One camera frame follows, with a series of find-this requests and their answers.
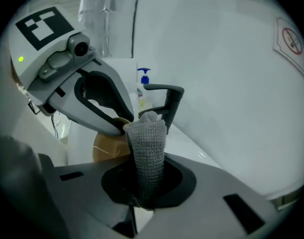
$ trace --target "cloth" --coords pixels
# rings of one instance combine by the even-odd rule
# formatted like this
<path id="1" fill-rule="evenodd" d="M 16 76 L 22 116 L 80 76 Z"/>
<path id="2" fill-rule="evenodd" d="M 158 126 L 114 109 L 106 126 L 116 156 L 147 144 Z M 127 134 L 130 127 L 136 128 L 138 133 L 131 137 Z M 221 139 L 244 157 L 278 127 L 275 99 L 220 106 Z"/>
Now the cloth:
<path id="1" fill-rule="evenodd" d="M 138 121 L 124 126 L 137 168 L 140 207 L 159 192 L 163 180 L 166 126 L 155 112 L 144 113 Z"/>

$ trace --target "warning sign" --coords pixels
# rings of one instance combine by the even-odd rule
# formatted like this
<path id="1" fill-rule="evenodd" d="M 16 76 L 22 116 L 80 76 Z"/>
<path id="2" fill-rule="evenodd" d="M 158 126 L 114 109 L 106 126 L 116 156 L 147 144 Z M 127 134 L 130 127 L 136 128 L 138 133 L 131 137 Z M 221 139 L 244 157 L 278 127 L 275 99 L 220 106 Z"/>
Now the warning sign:
<path id="1" fill-rule="evenodd" d="M 294 24 L 277 18 L 274 49 L 294 64 L 304 76 L 304 39 Z"/>
<path id="2" fill-rule="evenodd" d="M 303 51 L 303 46 L 300 39 L 293 30 L 287 27 L 283 28 L 283 38 L 287 47 L 293 53 L 295 53 L 296 55 L 301 55 Z"/>

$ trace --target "white countertop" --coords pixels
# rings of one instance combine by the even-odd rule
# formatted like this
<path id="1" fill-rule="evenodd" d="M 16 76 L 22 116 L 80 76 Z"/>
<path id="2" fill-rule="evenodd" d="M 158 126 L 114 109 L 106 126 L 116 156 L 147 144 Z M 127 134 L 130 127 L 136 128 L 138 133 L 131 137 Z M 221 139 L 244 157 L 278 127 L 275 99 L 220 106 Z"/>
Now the white countertop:
<path id="1" fill-rule="evenodd" d="M 93 143 L 97 132 L 71 122 L 68 138 L 68 165 L 92 162 Z M 172 125 L 166 137 L 165 152 L 200 163 L 219 167 L 200 147 L 176 126 Z"/>

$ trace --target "black opening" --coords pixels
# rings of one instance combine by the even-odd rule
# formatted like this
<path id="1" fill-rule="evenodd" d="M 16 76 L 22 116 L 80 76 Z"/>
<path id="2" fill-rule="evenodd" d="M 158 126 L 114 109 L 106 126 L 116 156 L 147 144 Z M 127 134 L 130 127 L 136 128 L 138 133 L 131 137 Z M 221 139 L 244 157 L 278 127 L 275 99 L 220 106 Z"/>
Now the black opening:
<path id="1" fill-rule="evenodd" d="M 94 59 L 93 62 L 95 62 L 99 66 L 102 66 L 102 64 L 98 60 L 96 60 L 96 59 Z"/>
<path id="2" fill-rule="evenodd" d="M 54 113 L 56 111 L 49 103 L 45 103 L 42 107 L 49 114 L 52 114 L 52 113 Z"/>
<path id="3" fill-rule="evenodd" d="M 64 97 L 64 95 L 66 94 L 60 87 L 56 88 L 55 90 L 57 92 L 57 94 L 61 97 Z"/>
<path id="4" fill-rule="evenodd" d="M 113 227 L 113 230 L 129 238 L 133 238 L 138 233 L 133 206 L 129 206 L 129 210 L 125 220 L 116 224 Z"/>
<path id="5" fill-rule="evenodd" d="M 81 76 L 87 76 L 89 75 L 89 73 L 81 68 L 79 68 L 77 71 L 76 71 L 78 74 L 80 74 Z"/>
<path id="6" fill-rule="evenodd" d="M 123 134 L 123 123 L 111 118 L 89 102 L 89 100 L 95 100 L 100 106 L 113 109 L 119 117 L 133 121 L 133 114 L 124 103 L 114 82 L 108 75 L 101 72 L 84 73 L 82 69 L 78 69 L 78 73 L 83 74 L 83 77 L 79 78 L 74 86 L 74 94 L 78 101 L 115 126 Z"/>
<path id="7" fill-rule="evenodd" d="M 119 204 L 144 207 L 148 210 L 175 207 L 182 204 L 194 191 L 196 177 L 185 166 L 165 157 L 164 179 L 159 192 L 152 198 L 139 196 L 136 167 L 133 156 L 127 162 L 108 170 L 102 177 L 101 184 L 112 201 Z"/>
<path id="8" fill-rule="evenodd" d="M 137 170 L 134 164 L 128 165 L 125 169 L 118 173 L 118 183 L 130 191 L 135 197 L 138 196 Z M 180 170 L 164 162 L 164 179 L 162 181 L 160 191 L 156 197 L 162 196 L 175 189 L 182 181 L 182 173 Z"/>
<path id="9" fill-rule="evenodd" d="M 67 180 L 71 180 L 71 179 L 74 179 L 74 178 L 78 178 L 82 175 L 83 175 L 82 172 L 73 172 L 73 173 L 67 173 L 67 174 L 59 175 L 59 177 L 62 181 L 67 181 Z"/>
<path id="10" fill-rule="evenodd" d="M 265 224 L 239 195 L 233 194 L 223 198 L 248 234 Z"/>

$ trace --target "cable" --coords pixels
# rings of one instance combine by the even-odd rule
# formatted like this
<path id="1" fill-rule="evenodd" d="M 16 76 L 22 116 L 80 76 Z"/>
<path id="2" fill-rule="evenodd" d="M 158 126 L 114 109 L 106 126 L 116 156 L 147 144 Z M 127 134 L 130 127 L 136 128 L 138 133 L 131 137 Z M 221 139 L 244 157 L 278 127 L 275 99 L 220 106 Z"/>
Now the cable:
<path id="1" fill-rule="evenodd" d="M 56 126 L 55 126 L 54 121 L 53 121 L 53 116 L 54 116 L 54 114 L 51 115 L 51 122 L 52 122 L 53 130 L 54 130 L 54 136 L 55 136 L 56 138 L 59 138 L 59 136 L 58 136 L 58 131 L 57 131 Z"/>
<path id="2" fill-rule="evenodd" d="M 94 148 L 97 148 L 97 149 L 99 149 L 99 150 L 101 150 L 101 151 L 103 151 L 103 152 L 105 152 L 105 153 L 107 153 L 107 154 L 111 154 L 111 153 L 108 153 L 108 152 L 106 152 L 106 151 L 104 151 L 104 150 L 102 150 L 102 149 L 100 149 L 99 147 L 97 147 L 97 146 L 93 146 Z"/>

